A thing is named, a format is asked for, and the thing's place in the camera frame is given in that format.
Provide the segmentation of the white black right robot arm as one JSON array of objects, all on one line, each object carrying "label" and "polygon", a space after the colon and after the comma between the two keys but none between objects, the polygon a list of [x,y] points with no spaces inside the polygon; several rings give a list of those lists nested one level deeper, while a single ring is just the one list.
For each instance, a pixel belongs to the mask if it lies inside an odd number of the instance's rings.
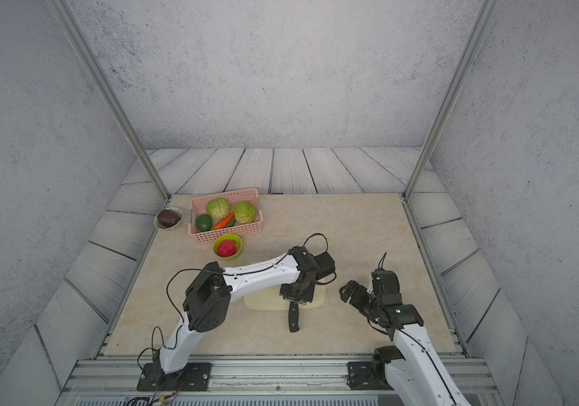
[{"label": "white black right robot arm", "polygon": [[367,362],[348,363],[347,386],[391,389],[404,405],[470,404],[440,360],[416,307],[402,301],[399,284],[372,282],[371,290],[348,282],[340,299],[383,328],[393,344],[376,348]]}]

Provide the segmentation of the cream plastic cutting board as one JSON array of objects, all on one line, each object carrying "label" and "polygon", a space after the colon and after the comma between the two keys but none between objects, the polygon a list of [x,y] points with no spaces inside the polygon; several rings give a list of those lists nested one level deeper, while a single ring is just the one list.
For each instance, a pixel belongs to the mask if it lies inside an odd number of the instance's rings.
[{"label": "cream plastic cutting board", "polygon": [[[324,286],[316,286],[313,301],[301,304],[301,309],[313,309],[323,305],[327,289]],[[290,302],[280,295],[280,286],[274,286],[244,296],[245,307],[253,311],[287,311]]]}]

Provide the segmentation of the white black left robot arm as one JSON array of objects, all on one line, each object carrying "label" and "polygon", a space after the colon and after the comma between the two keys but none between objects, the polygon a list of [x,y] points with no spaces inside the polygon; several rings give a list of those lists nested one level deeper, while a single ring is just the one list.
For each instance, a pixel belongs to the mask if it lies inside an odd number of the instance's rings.
[{"label": "white black left robot arm", "polygon": [[179,323],[159,351],[164,374],[183,370],[203,335],[223,324],[230,304],[247,294],[275,286],[289,285],[298,294],[320,279],[317,258],[304,246],[284,255],[243,267],[220,267],[210,262],[198,271],[185,292]]}]

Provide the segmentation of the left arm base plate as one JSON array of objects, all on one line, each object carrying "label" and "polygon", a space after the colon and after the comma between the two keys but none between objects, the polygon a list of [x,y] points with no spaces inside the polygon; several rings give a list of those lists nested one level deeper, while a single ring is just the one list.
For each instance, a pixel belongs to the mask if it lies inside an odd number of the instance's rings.
[{"label": "left arm base plate", "polygon": [[211,377],[211,363],[189,363],[180,371],[164,373],[156,363],[148,363],[143,367],[138,392],[205,392]]}]

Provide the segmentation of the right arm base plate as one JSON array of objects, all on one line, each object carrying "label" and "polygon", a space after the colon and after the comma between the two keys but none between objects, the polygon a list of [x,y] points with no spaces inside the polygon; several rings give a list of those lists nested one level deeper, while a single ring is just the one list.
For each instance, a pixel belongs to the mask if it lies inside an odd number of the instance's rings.
[{"label": "right arm base plate", "polygon": [[353,391],[392,391],[385,374],[385,365],[375,360],[347,363],[346,385]]}]

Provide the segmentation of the black handled cleaver knife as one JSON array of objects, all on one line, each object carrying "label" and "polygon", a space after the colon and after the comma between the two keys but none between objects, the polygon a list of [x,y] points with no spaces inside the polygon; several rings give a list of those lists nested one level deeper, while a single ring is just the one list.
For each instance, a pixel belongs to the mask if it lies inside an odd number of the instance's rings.
[{"label": "black handled cleaver knife", "polygon": [[298,333],[300,331],[300,306],[296,301],[289,303],[288,324],[291,333]]}]

